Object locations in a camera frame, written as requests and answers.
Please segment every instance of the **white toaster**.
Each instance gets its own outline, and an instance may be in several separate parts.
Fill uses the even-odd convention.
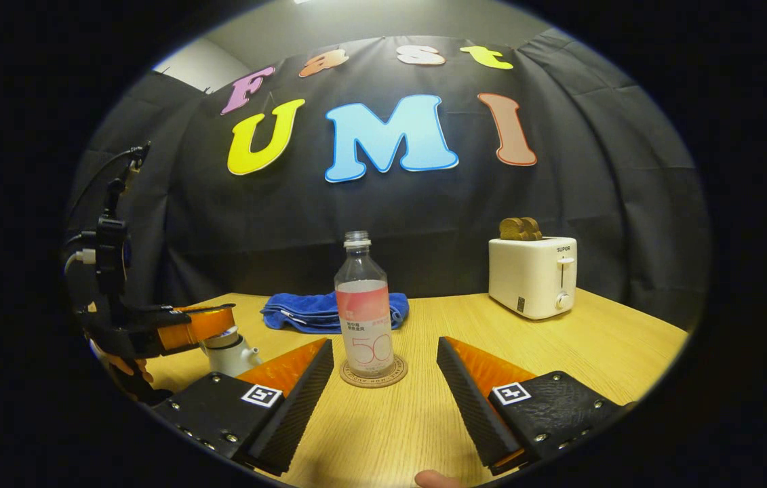
[[[489,296],[529,319],[573,308],[576,240],[489,241]]]

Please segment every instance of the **coaster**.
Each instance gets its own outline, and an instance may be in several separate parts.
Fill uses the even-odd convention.
[[[350,385],[358,386],[359,388],[382,388],[383,386],[395,385],[395,383],[398,383],[408,374],[408,364],[404,362],[404,359],[398,354],[395,355],[393,364],[395,364],[395,368],[393,368],[392,373],[380,378],[362,378],[356,376],[350,371],[346,361],[340,365],[338,371],[340,372],[342,380],[350,383]]]

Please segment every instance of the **blue towel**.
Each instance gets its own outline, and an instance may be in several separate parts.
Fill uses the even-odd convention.
[[[389,294],[389,312],[392,328],[397,329],[408,317],[410,306],[404,293]],[[278,293],[263,306],[262,321],[269,328],[283,329],[293,325],[303,333],[340,333],[338,304],[334,291],[327,296],[294,296]]]

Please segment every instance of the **blue letter m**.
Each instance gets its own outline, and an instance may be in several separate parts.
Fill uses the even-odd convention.
[[[326,170],[327,182],[346,182],[365,175],[365,165],[356,158],[356,143],[380,173],[389,171],[404,138],[408,140],[408,151],[401,158],[403,169],[429,171],[457,165],[458,155],[446,147],[440,130],[438,105],[439,96],[405,96],[387,123],[361,103],[332,108],[326,114],[334,123],[334,160]]]

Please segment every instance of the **table surface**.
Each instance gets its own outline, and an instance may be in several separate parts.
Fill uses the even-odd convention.
[[[340,334],[268,328],[260,313],[266,300],[230,293],[201,305],[235,303],[235,324],[263,361],[320,337],[332,339],[334,370],[290,470],[278,478],[302,488],[415,486],[414,475],[424,469],[457,476],[466,486],[500,478],[480,463],[438,369],[440,336],[538,375],[566,371],[619,405],[640,399],[687,339],[674,325],[582,289],[570,312],[542,321],[511,312],[487,293],[410,299],[408,318],[392,333],[407,376],[392,386],[364,389],[340,378],[346,358]],[[210,371],[200,349],[149,359],[147,367],[155,388],[174,392]]]

